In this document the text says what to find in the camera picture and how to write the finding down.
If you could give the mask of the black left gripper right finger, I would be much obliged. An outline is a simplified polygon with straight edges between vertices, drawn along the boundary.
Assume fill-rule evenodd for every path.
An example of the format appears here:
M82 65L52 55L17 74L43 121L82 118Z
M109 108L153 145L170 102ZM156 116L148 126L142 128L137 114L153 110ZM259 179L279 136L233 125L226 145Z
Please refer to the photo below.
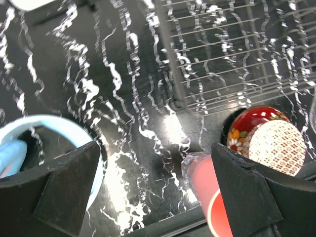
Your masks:
M235 237L314 237L316 185L211 147L217 181Z

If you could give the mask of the red floral plate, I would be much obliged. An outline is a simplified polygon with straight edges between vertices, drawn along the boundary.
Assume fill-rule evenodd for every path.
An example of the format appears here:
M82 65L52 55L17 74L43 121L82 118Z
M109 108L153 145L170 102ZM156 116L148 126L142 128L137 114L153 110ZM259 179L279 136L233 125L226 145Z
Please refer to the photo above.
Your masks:
M226 146L244 156L243 144L247 134L256 126L276 119L290 122L284 113L273 107L255 106L244 110L230 126Z

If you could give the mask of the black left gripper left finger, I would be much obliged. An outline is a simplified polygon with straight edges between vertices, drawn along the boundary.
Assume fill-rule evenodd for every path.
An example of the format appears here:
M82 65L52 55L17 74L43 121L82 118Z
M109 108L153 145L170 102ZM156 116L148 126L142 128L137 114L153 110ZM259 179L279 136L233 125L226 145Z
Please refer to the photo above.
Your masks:
M100 151L91 141L67 154L0 180L2 237L77 237Z

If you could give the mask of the clear glass plate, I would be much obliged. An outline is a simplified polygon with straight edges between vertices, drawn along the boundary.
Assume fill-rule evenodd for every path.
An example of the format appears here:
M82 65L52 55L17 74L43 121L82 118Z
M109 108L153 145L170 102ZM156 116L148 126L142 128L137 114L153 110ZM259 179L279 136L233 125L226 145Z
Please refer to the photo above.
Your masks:
M316 134L316 87L314 87L311 106L309 111L309 124L314 134Z

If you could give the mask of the red patterned white bowl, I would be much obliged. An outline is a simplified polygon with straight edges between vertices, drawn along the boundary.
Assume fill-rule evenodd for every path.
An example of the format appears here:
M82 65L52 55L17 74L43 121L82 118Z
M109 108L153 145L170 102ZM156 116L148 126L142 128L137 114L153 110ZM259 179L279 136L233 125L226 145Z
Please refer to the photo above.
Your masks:
M306 145L293 124L276 119L253 128L245 138L243 152L252 161L295 176L304 164Z

